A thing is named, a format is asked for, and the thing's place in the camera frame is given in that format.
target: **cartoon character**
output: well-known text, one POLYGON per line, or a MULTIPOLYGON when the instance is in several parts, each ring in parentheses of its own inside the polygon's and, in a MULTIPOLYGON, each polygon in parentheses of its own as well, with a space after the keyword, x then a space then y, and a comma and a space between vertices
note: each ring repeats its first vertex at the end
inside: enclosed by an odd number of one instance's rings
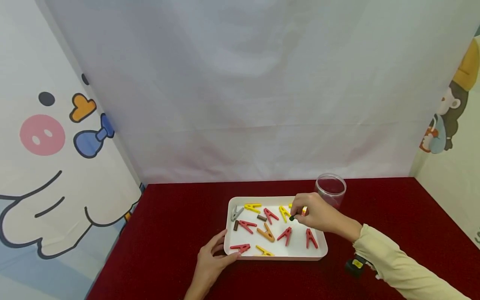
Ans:
POLYGON ((48 84, 43 78, 6 93, 18 100, 0 119, 0 201, 9 203, 0 213, 0 241, 36 244, 50 259, 75 248, 91 226, 128 219, 140 190, 106 140, 114 131, 105 114, 93 113, 95 102, 68 88, 38 93, 48 84))
POLYGON ((479 47, 473 39, 423 137, 420 149, 424 152, 437 154, 453 148, 452 137, 477 80, 479 60, 479 47))

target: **orange clothespin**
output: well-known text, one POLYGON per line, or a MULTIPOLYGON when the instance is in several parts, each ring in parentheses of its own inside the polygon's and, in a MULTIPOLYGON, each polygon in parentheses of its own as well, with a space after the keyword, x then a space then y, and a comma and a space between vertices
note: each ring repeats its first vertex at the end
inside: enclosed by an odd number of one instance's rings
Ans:
POLYGON ((278 209, 280 210, 280 213, 282 214, 283 220, 284 220, 285 223, 286 223, 286 222, 287 222, 287 218, 285 217, 285 215, 287 215, 288 217, 290 217, 290 213, 289 213, 283 206, 279 206, 278 209))
POLYGON ((288 246, 288 242, 290 242, 290 234, 292 233, 292 227, 288 227, 285 231, 278 237, 276 240, 280 240, 282 237, 286 237, 287 241, 285 242, 285 247, 288 246))
POLYGON ((272 225, 272 218, 274 218, 275 220, 278 221, 278 217, 274 215, 274 213, 272 213, 271 211, 268 210, 268 208, 264 208, 264 214, 265 216, 267 216, 267 219, 268 219, 268 222, 270 222, 270 225, 272 225))
POLYGON ((307 249, 310 244, 310 241, 312 241, 315 248, 318 249, 317 241, 315 241, 312 231, 310 230, 310 228, 307 228, 307 249))
POLYGON ((268 228, 267 223, 264 223, 266 231, 262 231, 260 228, 257 228, 257 232, 263 235, 264 238, 267 240, 271 241, 272 243, 275 241, 275 237, 273 236, 273 233, 270 231, 270 228, 268 228))
POLYGON ((250 223, 250 222, 247 222, 247 221, 240 221, 239 220, 239 224, 240 226, 242 226, 243 228, 245 228, 249 233, 253 234, 253 231, 248 227, 248 226, 253 226, 253 227, 257 227, 257 224, 255 223, 250 223))
POLYGON ((273 253, 265 250, 264 248, 260 247, 259 245, 256 245, 258 250, 262 251, 262 255, 256 255, 256 256, 275 256, 273 253))
POLYGON ((262 205, 260 203, 247 203, 243 207, 245 207, 245 209, 251 210, 251 211, 259 214, 260 211, 258 209, 255 209, 255 208, 256 207, 262 207, 262 205))
POLYGON ((230 246, 230 249, 238 249, 240 253, 244 253, 245 251, 250 249, 250 244, 230 246))

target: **white backdrop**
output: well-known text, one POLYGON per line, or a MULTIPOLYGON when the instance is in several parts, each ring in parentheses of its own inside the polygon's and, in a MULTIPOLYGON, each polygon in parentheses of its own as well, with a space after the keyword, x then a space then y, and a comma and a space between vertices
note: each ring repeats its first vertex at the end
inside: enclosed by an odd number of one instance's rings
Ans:
POLYGON ((478 0, 47 0, 141 179, 406 176, 478 0))

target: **clothespin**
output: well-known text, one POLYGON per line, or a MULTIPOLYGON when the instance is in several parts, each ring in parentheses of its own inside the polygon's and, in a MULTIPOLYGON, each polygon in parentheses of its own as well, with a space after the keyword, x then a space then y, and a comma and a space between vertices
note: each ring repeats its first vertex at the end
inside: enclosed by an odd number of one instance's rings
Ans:
POLYGON ((317 245, 317 242, 315 241, 315 238, 313 237, 312 231, 310 230, 310 228, 307 228, 307 249, 310 244, 309 243, 310 241, 312 241, 315 248, 318 249, 318 245, 317 245))
POLYGON ((264 214, 265 216, 267 216, 267 219, 268 219, 268 222, 270 222, 270 225, 272 225, 272 218, 274 218, 275 220, 278 221, 278 217, 274 215, 274 213, 272 213, 271 211, 268 210, 268 208, 264 208, 264 214))
POLYGON ((273 236, 273 233, 270 231, 270 228, 268 228, 267 223, 264 223, 266 231, 262 231, 260 228, 257 228, 257 232, 263 235, 264 238, 267 240, 271 241, 272 243, 275 241, 275 237, 273 236))
POLYGON ((255 209, 255 208, 256 207, 262 207, 262 205, 260 203, 248 203, 248 204, 245 204, 243 207, 245 207, 245 209, 253 211, 256 214, 259 214, 260 211, 258 209, 255 209))
POLYGON ((286 222, 287 222, 287 218, 285 217, 285 215, 287 215, 288 217, 290 217, 290 213, 289 213, 283 206, 279 206, 278 209, 280 210, 280 213, 282 214, 283 220, 284 220, 285 223, 286 223, 286 222))
POLYGON ((260 247, 259 245, 256 245, 258 250, 262 251, 262 255, 256 255, 256 256, 275 256, 273 253, 265 250, 264 248, 260 247))
POLYGON ((247 222, 247 221, 240 221, 239 220, 239 224, 240 226, 242 226, 243 228, 245 228, 249 233, 253 234, 253 231, 248 227, 248 226, 253 226, 253 227, 257 227, 257 224, 255 223, 250 223, 250 222, 247 222))
POLYGON ((232 211, 232 218, 231 218, 232 222, 234 222, 242 212, 243 212, 243 207, 239 211, 237 211, 237 206, 235 206, 232 211))
MULTIPOLYGON (((290 209, 292 208, 292 203, 289 203, 289 204, 288 204, 288 208, 290 208, 290 209)), ((289 219, 290 219, 290 221, 293 222, 293 220, 295 220, 295 215, 291 215, 289 219)))
MULTIPOLYGON (((292 203, 290 203, 290 204, 288 205, 288 208, 292 208, 292 203)), ((302 211, 301 211, 301 215, 302 215, 302 216, 305 216, 305 213, 306 213, 306 212, 307 212, 307 207, 305 206, 305 207, 302 209, 302 211)))
POLYGON ((230 246, 230 249, 238 249, 240 253, 244 253, 245 251, 250 249, 250 244, 230 246))
POLYGON ((276 240, 280 240, 282 237, 286 237, 287 241, 285 242, 285 247, 288 246, 288 242, 290 242, 290 234, 292 233, 292 227, 288 227, 285 231, 278 237, 276 240))

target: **white tray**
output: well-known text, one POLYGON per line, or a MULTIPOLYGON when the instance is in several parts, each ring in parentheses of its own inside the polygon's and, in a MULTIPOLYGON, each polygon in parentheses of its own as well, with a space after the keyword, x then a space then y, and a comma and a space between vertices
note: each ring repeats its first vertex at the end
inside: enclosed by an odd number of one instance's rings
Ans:
POLYGON ((225 236, 225 242, 223 248, 226 254, 237 252, 238 249, 230 249, 230 246, 250 244, 250 249, 242 254, 240 259, 242 260, 283 260, 283 261, 318 261, 322 259, 328 252, 327 242, 325 235, 322 231, 318 231, 312 228, 312 234, 317 241, 318 249, 315 248, 312 242, 310 242, 309 248, 306 248, 307 238, 306 230, 308 227, 300 224, 297 220, 290 221, 287 218, 285 223, 282 214, 278 207, 284 206, 285 209, 290 212, 288 204, 292 203, 293 196, 286 197, 234 197, 230 199, 228 203, 227 214, 227 234, 225 236), (278 221, 272 218, 272 225, 267 221, 267 225, 272 231, 275 242, 270 242, 257 232, 257 228, 265 231, 264 222, 257 219, 257 213, 244 209, 237 220, 243 220, 257 224, 257 227, 249 226, 253 231, 253 234, 249 233, 242 226, 238 226, 238 230, 234 231, 234 222, 231 221, 232 211, 235 206, 237 210, 240 210, 245 204, 260 203, 262 207, 258 207, 261 216, 265 216, 264 208, 268 208, 272 213, 278 217, 278 221), (292 233, 290 235, 290 242, 288 246, 285 246, 286 238, 276 240, 285 229, 292 227, 292 233), (256 256, 261 255, 262 252, 255 246, 259 245, 265 250, 273 253, 275 256, 256 256))

